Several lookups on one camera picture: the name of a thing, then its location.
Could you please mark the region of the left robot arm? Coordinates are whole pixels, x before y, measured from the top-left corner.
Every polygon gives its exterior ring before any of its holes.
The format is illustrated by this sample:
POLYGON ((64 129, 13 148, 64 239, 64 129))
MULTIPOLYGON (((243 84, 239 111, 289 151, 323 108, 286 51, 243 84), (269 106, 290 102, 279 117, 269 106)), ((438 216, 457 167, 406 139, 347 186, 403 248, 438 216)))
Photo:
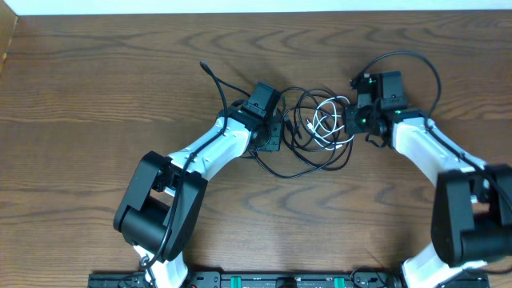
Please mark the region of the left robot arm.
POLYGON ((244 102, 221 110, 198 140, 167 156, 139 161, 113 227, 139 254, 150 287, 180 287, 189 274, 183 251, 194 231, 209 181, 249 148, 279 145, 275 106, 244 102))

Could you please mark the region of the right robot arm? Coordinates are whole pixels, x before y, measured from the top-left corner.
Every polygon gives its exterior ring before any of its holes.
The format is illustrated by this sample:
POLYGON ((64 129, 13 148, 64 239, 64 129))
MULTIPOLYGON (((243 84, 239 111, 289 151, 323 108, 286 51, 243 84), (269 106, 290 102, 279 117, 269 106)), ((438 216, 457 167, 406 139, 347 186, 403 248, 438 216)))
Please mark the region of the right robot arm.
POLYGON ((419 109, 382 100, 353 104, 343 114, 348 134, 379 136, 435 188, 431 243, 401 267, 405 287, 437 287, 511 255, 511 168, 491 166, 445 136, 419 109))

